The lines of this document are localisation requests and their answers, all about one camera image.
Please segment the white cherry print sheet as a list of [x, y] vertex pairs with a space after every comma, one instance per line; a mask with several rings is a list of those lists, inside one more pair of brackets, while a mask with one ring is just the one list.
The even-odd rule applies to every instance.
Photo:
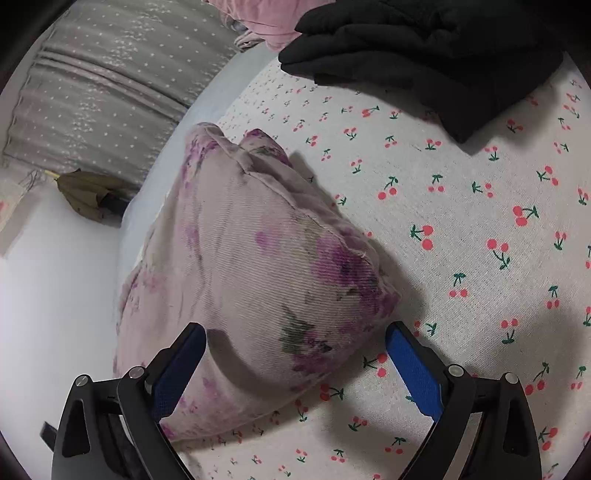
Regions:
[[[401, 272], [413, 334], [476, 376], [516, 373], [542, 477], [590, 443], [590, 88], [572, 60], [473, 147], [397, 92], [319, 87], [272, 62], [219, 122], [304, 163]], [[431, 422], [379, 340], [242, 428], [187, 446], [199, 479], [395, 479]]]

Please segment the black knitted sweater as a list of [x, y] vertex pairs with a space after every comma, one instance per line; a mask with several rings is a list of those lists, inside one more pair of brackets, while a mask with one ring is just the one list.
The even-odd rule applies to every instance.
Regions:
[[464, 143], [563, 61], [563, 3], [335, 1], [308, 11], [280, 67], [322, 85], [407, 89]]

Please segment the olive green hanging jacket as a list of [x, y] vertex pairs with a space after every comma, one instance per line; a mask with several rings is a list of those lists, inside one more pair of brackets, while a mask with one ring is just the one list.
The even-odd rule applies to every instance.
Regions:
[[139, 187], [124, 179], [77, 169], [58, 174], [44, 173], [53, 179], [59, 192], [80, 216], [103, 225], [119, 227]]

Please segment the pink floral padded garment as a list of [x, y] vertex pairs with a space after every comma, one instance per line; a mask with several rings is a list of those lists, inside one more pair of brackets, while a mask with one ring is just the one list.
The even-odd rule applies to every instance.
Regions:
[[368, 239], [273, 138], [233, 143], [201, 123], [122, 287], [114, 370], [204, 326], [204, 358], [162, 427], [172, 441], [216, 435], [338, 369], [399, 300]]

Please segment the pink velvet folded clothes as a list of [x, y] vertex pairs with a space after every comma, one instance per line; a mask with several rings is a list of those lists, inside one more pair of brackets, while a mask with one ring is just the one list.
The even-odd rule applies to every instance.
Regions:
[[328, 5], [329, 0], [211, 0], [219, 12], [228, 14], [259, 37], [266, 46], [278, 51], [300, 33], [297, 22], [312, 9]]

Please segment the grey dotted curtain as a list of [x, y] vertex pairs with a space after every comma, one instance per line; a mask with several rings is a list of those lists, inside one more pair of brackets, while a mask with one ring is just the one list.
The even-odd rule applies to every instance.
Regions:
[[204, 1], [77, 1], [50, 28], [10, 111], [1, 163], [140, 185], [235, 55]]

